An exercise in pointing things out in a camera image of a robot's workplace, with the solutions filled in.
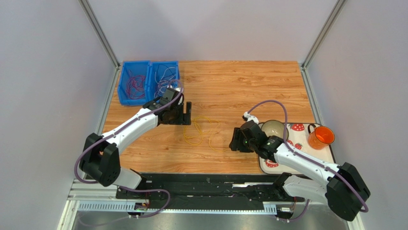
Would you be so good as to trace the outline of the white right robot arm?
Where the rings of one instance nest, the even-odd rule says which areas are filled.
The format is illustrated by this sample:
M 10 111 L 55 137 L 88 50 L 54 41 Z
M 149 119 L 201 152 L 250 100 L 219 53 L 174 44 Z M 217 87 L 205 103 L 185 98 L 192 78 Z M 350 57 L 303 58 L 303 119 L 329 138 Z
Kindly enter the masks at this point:
M 267 136 L 254 121 L 234 128 L 229 147 L 232 151 L 255 152 L 264 160 L 288 166 L 306 176 L 282 173 L 273 183 L 281 193 L 327 205 L 346 221 L 353 221 L 359 212 L 369 210 L 366 201 L 371 192 L 357 168 L 348 162 L 338 165 L 292 148 L 280 137 Z

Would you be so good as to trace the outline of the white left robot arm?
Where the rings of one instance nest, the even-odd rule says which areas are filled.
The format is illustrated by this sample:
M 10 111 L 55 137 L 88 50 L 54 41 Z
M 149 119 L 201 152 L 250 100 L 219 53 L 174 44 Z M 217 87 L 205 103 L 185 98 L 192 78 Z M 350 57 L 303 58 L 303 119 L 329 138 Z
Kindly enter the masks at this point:
M 190 125 L 192 103 L 185 102 L 182 89 L 167 88 L 161 97 L 147 103 L 130 119 L 102 135 L 87 136 L 74 173 L 84 172 L 92 184 L 116 185 L 137 189 L 143 182 L 140 173 L 123 168 L 120 155 L 135 140 L 160 125 Z

